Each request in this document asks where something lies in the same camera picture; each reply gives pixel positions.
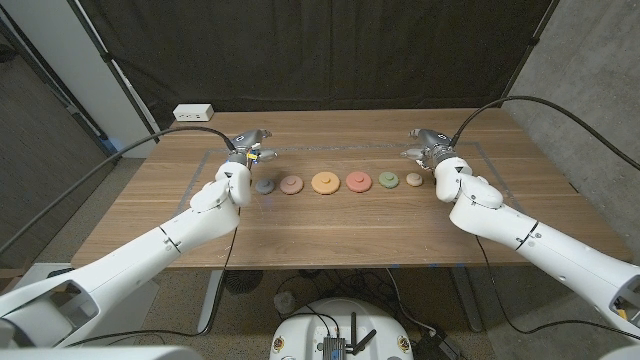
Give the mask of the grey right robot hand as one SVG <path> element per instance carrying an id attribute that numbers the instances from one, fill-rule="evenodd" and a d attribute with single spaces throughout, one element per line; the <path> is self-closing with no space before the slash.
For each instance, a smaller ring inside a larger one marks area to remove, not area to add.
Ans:
<path id="1" fill-rule="evenodd" d="M 413 129 L 409 137 L 417 140 L 419 147 L 407 149 L 400 156 L 415 161 L 424 170 L 433 170 L 442 161 L 457 156 L 450 146 L 451 139 L 440 132 Z"/>

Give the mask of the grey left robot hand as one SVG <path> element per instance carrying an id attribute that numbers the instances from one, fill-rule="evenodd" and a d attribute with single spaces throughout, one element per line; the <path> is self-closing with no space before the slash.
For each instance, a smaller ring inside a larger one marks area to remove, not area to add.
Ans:
<path id="1" fill-rule="evenodd" d="M 235 162 L 251 168 L 254 164 L 275 160 L 278 156 L 275 150 L 263 149 L 264 139 L 272 136 L 267 129 L 249 130 L 231 139 L 235 147 L 227 157 L 228 162 Z"/>

